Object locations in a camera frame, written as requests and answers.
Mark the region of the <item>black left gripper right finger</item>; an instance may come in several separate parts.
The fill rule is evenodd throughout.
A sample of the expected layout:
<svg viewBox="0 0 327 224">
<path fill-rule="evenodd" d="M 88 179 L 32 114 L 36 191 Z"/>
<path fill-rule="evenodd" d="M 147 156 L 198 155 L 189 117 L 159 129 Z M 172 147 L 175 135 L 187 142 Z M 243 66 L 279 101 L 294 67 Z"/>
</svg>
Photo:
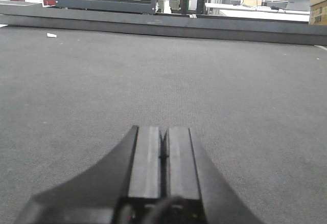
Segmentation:
<svg viewBox="0 0 327 224">
<path fill-rule="evenodd" d="M 209 158 L 194 130 L 167 131 L 167 194 L 186 201 L 185 223 L 262 223 Z"/>
</svg>

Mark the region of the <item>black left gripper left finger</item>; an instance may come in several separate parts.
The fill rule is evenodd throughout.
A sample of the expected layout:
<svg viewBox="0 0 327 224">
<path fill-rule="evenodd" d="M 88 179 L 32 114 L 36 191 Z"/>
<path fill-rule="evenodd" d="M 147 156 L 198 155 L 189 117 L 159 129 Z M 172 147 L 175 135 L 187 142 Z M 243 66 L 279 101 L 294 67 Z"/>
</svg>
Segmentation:
<svg viewBox="0 0 327 224">
<path fill-rule="evenodd" d="M 116 223 L 131 204 L 137 217 L 160 199 L 160 132 L 132 126 L 114 149 L 73 179 L 30 198 L 16 223 Z"/>
</svg>

